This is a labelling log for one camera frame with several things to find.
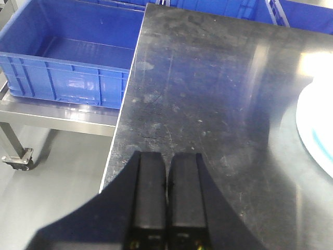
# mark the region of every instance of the floor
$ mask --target floor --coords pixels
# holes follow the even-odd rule
[[[0,249],[24,249],[35,230],[98,193],[111,137],[12,125],[36,167],[0,162]],[[5,151],[0,144],[0,156]]]

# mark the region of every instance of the blue plastic crate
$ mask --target blue plastic crate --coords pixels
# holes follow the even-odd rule
[[[333,9],[286,0],[280,4],[292,28],[333,35]]]
[[[165,4],[171,7],[195,10],[216,15],[272,23],[265,0],[120,0],[143,5]]]
[[[99,2],[30,0],[13,15],[0,32],[12,95],[120,108],[144,13]]]

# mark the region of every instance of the metal table top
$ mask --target metal table top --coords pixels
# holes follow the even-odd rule
[[[333,249],[333,179],[295,121],[332,53],[333,36],[148,5],[104,185],[135,150],[201,152],[267,249]]]

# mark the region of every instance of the caster wheel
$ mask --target caster wheel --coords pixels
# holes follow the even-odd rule
[[[19,163],[7,163],[11,165],[11,167],[15,170],[22,170],[22,171],[28,171],[33,168],[33,161],[30,159],[27,164],[19,164]]]

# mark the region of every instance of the cart leg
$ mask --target cart leg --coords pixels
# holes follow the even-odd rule
[[[9,123],[0,122],[0,140],[8,156],[1,158],[2,162],[17,170],[29,170],[33,166],[32,148],[23,148]]]

